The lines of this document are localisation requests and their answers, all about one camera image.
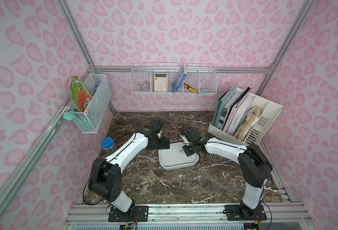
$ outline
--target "blue lid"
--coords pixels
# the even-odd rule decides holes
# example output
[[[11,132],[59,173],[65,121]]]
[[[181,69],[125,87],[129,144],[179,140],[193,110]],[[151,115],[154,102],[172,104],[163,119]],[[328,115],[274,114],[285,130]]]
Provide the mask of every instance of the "blue lid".
[[[110,148],[113,145],[113,138],[105,137],[100,141],[100,145],[103,148]]]

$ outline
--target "calculator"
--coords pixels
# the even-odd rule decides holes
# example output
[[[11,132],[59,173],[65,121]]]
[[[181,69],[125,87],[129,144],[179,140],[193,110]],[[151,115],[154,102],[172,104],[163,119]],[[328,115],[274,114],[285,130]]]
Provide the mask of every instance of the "calculator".
[[[167,92],[167,73],[154,73],[154,92]]]

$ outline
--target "black mounting plate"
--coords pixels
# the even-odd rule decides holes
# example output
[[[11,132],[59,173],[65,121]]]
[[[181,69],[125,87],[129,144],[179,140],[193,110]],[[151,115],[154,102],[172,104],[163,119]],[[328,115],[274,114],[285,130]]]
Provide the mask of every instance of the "black mounting plate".
[[[229,221],[231,220],[267,220],[265,210],[262,205],[258,205],[256,209],[254,209],[254,215],[250,218],[243,218],[240,212],[240,205],[226,205],[225,210],[227,211],[226,217]]]
[[[135,206],[135,213],[139,214],[139,222],[147,222],[148,206]],[[123,215],[119,209],[112,207],[107,220],[109,222],[134,222],[137,219],[137,214],[134,214],[132,219]]]

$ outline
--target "yellow utility knife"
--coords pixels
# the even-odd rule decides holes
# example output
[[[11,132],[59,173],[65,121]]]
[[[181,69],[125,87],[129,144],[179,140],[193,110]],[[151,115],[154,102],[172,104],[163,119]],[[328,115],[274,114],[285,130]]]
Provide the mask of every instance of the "yellow utility knife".
[[[186,84],[183,84],[183,86],[184,86],[186,89],[189,89],[189,90],[191,90],[191,91],[194,92],[194,93],[197,93],[197,90],[195,90],[195,89],[192,88],[191,86],[186,85]]]

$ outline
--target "calculator display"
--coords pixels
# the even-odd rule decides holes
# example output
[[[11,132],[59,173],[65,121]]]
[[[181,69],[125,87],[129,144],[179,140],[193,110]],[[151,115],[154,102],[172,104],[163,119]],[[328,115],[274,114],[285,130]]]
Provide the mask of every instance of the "calculator display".
[[[167,74],[155,74],[155,77],[167,77]]]

